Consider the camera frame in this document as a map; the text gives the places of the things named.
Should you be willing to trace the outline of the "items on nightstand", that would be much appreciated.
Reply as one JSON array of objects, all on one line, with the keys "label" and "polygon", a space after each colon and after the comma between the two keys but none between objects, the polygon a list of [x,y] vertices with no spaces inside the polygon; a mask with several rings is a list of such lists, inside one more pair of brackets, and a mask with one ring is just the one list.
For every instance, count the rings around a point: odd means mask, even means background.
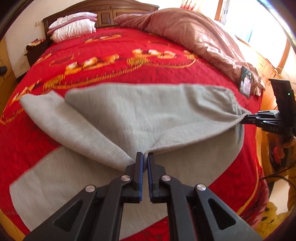
[{"label": "items on nightstand", "polygon": [[41,44],[41,43],[43,43],[45,41],[46,41],[46,39],[36,39],[36,40],[28,43],[27,46],[34,47],[34,46],[37,46],[37,45],[39,45],[39,44]]}]

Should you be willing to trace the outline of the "red floral bedspread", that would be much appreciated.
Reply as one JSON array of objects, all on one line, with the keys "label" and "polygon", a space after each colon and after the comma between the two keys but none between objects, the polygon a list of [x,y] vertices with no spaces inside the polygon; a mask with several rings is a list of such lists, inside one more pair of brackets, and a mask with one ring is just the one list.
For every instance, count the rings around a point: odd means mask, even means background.
[{"label": "red floral bedspread", "polygon": [[243,96],[238,84],[185,47],[140,30],[103,28],[52,44],[17,86],[1,90],[1,226],[8,239],[23,240],[29,233],[13,207],[10,185],[58,147],[24,112],[20,98],[51,90],[64,95],[72,88],[104,82],[224,86],[253,113],[262,101]]}]

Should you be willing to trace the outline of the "dark wooden headboard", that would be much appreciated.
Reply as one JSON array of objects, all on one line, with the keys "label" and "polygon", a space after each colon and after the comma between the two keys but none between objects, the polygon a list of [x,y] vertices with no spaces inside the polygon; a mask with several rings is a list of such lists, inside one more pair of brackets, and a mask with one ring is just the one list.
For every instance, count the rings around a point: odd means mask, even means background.
[{"label": "dark wooden headboard", "polygon": [[100,1],[90,0],[82,1],[70,6],[60,12],[50,15],[42,20],[45,33],[48,32],[49,26],[58,18],[70,14],[88,11],[97,14],[95,27],[104,28],[114,26],[113,19],[123,14],[149,14],[159,9],[154,4],[145,4],[133,0],[123,1]]}]

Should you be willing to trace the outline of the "pink upper pillow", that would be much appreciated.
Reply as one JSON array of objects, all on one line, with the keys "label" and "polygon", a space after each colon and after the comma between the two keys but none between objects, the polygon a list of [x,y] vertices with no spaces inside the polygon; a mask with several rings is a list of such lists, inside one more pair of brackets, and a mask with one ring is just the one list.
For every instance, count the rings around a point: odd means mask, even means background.
[{"label": "pink upper pillow", "polygon": [[47,35],[52,34],[55,30],[62,28],[69,23],[83,19],[89,19],[95,22],[97,21],[97,14],[85,11],[58,18],[48,27]]}]

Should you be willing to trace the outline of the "dark wooden nightstand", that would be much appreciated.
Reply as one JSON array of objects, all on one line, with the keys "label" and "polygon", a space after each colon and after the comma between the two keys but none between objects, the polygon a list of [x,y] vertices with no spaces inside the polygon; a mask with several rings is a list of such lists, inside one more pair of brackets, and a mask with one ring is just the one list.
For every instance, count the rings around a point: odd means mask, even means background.
[{"label": "dark wooden nightstand", "polygon": [[29,66],[32,67],[34,63],[41,57],[41,55],[49,48],[51,42],[46,39],[45,42],[34,46],[34,47],[25,47],[25,56],[29,62]]}]

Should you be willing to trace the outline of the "black framed photo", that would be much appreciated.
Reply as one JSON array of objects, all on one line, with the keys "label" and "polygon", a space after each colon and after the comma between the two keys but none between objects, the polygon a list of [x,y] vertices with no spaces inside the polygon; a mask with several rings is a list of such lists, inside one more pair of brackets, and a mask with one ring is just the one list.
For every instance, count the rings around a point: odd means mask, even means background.
[{"label": "black framed photo", "polygon": [[239,92],[249,98],[251,94],[252,73],[245,67],[241,68]]}]

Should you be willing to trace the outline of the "grey knit pants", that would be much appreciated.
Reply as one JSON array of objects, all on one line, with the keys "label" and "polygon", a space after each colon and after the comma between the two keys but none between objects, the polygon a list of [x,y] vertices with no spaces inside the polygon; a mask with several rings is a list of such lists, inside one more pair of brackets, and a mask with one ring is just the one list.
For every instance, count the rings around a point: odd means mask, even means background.
[{"label": "grey knit pants", "polygon": [[60,144],[10,186],[29,230],[87,185],[120,176],[137,152],[153,153],[185,185],[210,185],[241,151],[248,114],[231,90],[197,84],[100,84],[26,94],[20,103]]}]

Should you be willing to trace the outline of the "pink quilted duvet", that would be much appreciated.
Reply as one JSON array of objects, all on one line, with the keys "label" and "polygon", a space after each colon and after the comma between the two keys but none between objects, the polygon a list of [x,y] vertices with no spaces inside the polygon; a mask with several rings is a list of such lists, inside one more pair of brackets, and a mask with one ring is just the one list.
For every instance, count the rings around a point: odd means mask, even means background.
[{"label": "pink quilted duvet", "polygon": [[123,14],[116,25],[143,30],[167,38],[218,68],[232,81],[240,83],[241,70],[251,73],[251,94],[265,89],[256,68],[243,56],[237,40],[207,16],[187,9],[162,9],[151,14]]}]

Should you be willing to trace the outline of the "yellow patterned floor rug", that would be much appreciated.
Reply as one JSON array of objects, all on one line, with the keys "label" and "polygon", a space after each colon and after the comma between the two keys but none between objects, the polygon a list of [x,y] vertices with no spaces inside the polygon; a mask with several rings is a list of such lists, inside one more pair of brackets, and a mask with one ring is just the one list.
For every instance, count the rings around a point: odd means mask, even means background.
[{"label": "yellow patterned floor rug", "polygon": [[255,231],[263,238],[267,238],[272,232],[280,226],[280,224],[290,215],[290,211],[276,214],[277,207],[268,202],[263,214],[262,219],[255,227]]}]

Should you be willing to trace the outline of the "white lower pillow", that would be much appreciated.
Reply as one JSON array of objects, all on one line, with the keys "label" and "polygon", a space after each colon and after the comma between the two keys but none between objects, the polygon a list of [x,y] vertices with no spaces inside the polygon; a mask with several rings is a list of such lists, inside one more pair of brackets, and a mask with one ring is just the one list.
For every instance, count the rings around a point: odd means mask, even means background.
[{"label": "white lower pillow", "polygon": [[60,43],[65,40],[81,37],[95,32],[95,22],[91,21],[90,19],[82,19],[56,29],[51,34],[50,39],[55,43]]}]

